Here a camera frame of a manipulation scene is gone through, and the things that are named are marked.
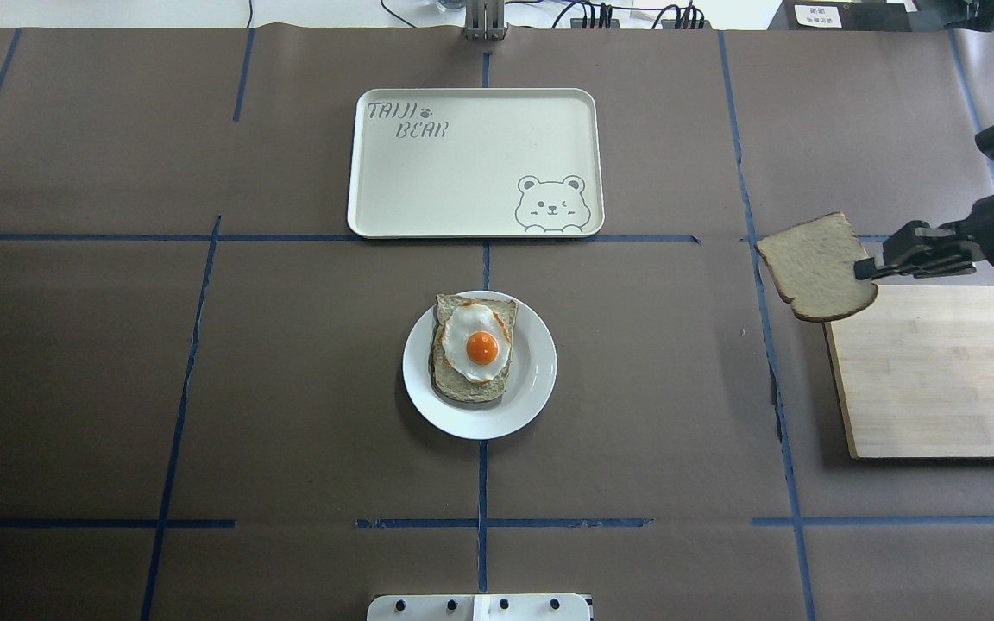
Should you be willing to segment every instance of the egg yolk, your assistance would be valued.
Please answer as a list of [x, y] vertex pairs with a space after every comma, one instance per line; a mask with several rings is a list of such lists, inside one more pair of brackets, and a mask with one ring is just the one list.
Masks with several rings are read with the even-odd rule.
[[489, 333], [474, 333], [466, 339], [466, 356], [475, 365], [486, 366], [497, 359], [497, 339]]

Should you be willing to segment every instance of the label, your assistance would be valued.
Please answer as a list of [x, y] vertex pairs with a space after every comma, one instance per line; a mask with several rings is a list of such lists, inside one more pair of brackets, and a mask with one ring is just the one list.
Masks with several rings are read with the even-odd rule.
[[367, 119], [397, 123], [397, 138], [443, 138], [450, 127], [450, 122], [438, 121], [437, 113], [421, 103], [370, 102]]
[[807, 4], [797, 4], [796, 23], [809, 25], [813, 28], [841, 28], [839, 7], [809, 7]]

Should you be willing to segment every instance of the white label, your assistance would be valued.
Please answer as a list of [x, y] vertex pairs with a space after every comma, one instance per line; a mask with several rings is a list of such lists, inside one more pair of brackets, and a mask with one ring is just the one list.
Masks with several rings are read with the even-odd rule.
[[814, 28], [841, 28], [839, 8], [809, 7], [807, 4], [797, 4], [796, 23], [811, 25]]

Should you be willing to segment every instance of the fried egg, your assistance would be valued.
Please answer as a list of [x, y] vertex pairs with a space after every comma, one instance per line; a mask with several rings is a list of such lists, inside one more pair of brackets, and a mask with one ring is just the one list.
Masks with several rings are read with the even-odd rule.
[[508, 363], [513, 339], [505, 323], [484, 304], [455, 308], [443, 329], [447, 363], [473, 384], [493, 380]]

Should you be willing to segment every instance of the egg white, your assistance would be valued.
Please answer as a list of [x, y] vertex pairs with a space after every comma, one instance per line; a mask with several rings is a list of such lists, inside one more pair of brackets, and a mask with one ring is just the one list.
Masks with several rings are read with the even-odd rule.
[[[485, 366], [477, 365], [466, 354], [467, 339], [478, 331], [492, 334], [497, 341], [497, 357]], [[450, 368], [473, 384], [486, 384], [497, 377], [513, 349], [513, 339], [505, 323], [487, 306], [476, 302], [468, 302], [452, 311], [443, 329], [442, 344]]]

